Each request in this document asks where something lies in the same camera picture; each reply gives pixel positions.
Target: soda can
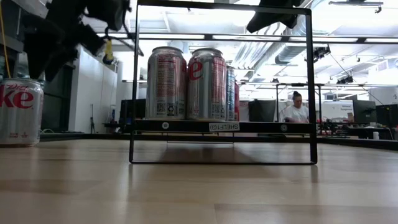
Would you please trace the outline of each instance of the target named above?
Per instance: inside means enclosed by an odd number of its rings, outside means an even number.
[[[146,119],[185,119],[187,61],[175,47],[157,47],[148,60]]]
[[[239,85],[235,82],[235,121],[239,121]]]
[[[231,66],[226,67],[226,119],[235,121],[235,74]]]
[[[192,53],[187,118],[226,121],[226,64],[219,50],[205,48]]]
[[[27,147],[40,141],[44,93],[28,79],[0,83],[0,146]]]

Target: coke logo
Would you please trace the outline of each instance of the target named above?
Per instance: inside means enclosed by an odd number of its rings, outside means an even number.
[[[31,108],[33,106],[33,104],[31,105],[26,105],[26,104],[22,104],[22,102],[30,102],[33,101],[34,97],[33,94],[26,92],[26,91],[20,91],[17,92],[13,97],[11,97],[11,95],[16,92],[16,90],[21,90],[20,85],[18,84],[7,84],[7,90],[9,90],[8,92],[4,92],[4,89],[6,88],[5,85],[0,85],[0,107],[3,106],[3,104],[6,105],[6,107],[8,108],[13,108],[13,107],[17,107],[20,109],[28,109]]]
[[[199,78],[201,78],[203,76],[203,74],[200,74],[198,77],[195,77],[193,75],[193,73],[201,71],[202,68],[203,68],[203,64],[200,62],[193,62],[192,64],[190,64],[189,68],[188,68],[189,79],[191,79],[192,81],[195,81],[195,80],[198,80]]]

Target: yellow cable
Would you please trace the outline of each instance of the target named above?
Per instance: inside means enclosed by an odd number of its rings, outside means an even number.
[[[3,46],[4,46],[4,55],[5,55],[4,57],[6,58],[7,73],[8,73],[8,78],[11,78],[10,66],[8,65],[6,35],[4,34],[4,23],[3,23],[3,21],[2,21],[1,3],[0,3],[0,22],[1,22],[2,44],[3,44]]]

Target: barcode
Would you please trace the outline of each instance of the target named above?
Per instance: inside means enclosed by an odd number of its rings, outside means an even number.
[[[185,114],[185,105],[183,103],[180,103],[178,105],[178,113],[179,114]]]
[[[225,107],[221,108],[221,118],[225,118]]]
[[[219,114],[219,113],[220,113],[220,105],[213,105],[213,106],[211,107],[211,112],[212,112],[212,113]]]
[[[165,103],[157,103],[156,112],[157,112],[157,114],[164,114],[166,112],[166,104]]]

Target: white shirt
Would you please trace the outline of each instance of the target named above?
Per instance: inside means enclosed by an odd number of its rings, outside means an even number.
[[[306,106],[301,106],[299,109],[295,106],[288,106],[285,109],[285,118],[292,118],[295,122],[307,123],[310,112]]]

